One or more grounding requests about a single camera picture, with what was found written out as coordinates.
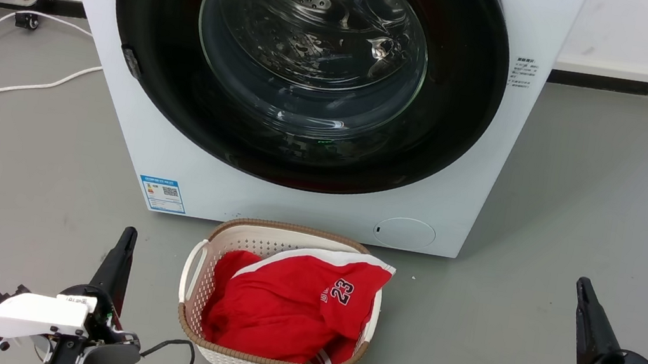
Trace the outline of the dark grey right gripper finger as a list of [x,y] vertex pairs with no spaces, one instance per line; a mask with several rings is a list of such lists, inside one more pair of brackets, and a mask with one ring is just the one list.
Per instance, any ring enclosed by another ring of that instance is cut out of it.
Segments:
[[576,364],[594,364],[620,352],[620,344],[588,277],[577,280]]

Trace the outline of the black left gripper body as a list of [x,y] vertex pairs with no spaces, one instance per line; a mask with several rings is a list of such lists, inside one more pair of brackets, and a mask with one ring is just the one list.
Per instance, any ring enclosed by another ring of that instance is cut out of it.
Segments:
[[46,364],[136,364],[141,360],[138,336],[120,323],[125,292],[75,285],[61,294],[92,297],[97,305],[73,331],[53,332]]

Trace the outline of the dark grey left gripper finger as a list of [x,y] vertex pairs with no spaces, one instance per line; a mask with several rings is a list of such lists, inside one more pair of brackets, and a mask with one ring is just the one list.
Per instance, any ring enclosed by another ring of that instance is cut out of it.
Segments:
[[125,301],[137,235],[138,232],[135,227],[124,228],[118,242],[105,255],[91,279],[90,285],[92,287],[96,287],[110,297],[114,312],[117,315],[121,314],[123,302]]

